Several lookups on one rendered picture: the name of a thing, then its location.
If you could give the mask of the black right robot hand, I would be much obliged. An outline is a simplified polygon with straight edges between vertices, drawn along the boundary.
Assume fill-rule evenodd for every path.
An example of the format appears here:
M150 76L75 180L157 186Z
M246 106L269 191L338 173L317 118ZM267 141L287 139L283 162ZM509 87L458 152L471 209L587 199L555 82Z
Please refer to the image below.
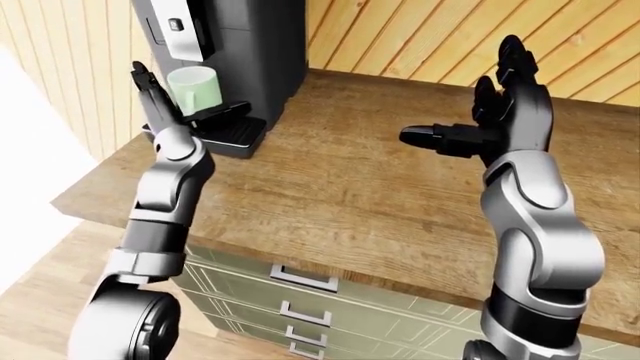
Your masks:
M549 149L553 107L546 86L537 83L538 65L517 35L507 35L498 50L495 77L480 77L474 87L474 125L411 125L399 133L409 146L439 155L472 158L486 167L520 150Z

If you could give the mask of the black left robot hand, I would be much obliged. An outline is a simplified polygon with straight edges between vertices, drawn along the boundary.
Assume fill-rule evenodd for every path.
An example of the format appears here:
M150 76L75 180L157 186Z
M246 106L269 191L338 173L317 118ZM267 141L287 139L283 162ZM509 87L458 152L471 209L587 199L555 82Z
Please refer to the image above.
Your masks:
M155 74L139 61L132 62L131 78L138 89L147 127L155 136L166 131L166 136L187 139L188 128L182 123L182 113L168 92L158 82Z

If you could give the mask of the dark grey coffee machine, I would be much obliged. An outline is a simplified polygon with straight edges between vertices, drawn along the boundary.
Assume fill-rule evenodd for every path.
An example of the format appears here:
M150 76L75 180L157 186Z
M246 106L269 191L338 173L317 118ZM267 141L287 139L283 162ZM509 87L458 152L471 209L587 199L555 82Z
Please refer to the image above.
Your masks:
M201 65L231 111L195 122L216 155L251 158L307 70L305 0L131 0L160 69Z

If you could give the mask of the olive green drawer cabinet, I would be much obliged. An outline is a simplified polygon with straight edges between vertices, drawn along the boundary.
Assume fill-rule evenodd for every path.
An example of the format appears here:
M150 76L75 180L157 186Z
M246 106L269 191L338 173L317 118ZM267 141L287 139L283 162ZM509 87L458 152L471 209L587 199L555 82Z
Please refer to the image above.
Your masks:
M190 245L174 281L218 329L258 338L289 350L287 326L322 332L324 360L460 360L468 341L483 337L480 313L419 296L339 280L338 292L270 278L274 264ZM320 281L328 277L286 266L286 272ZM332 313L329 328L279 314L281 302Z

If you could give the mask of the pale green ceramic mug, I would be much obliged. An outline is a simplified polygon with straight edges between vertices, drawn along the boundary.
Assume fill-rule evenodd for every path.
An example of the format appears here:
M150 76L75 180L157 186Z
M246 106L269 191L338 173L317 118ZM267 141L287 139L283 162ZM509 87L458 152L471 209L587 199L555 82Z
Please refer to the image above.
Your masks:
M206 66L189 66L171 71L166 80L183 116L223 104L217 72Z

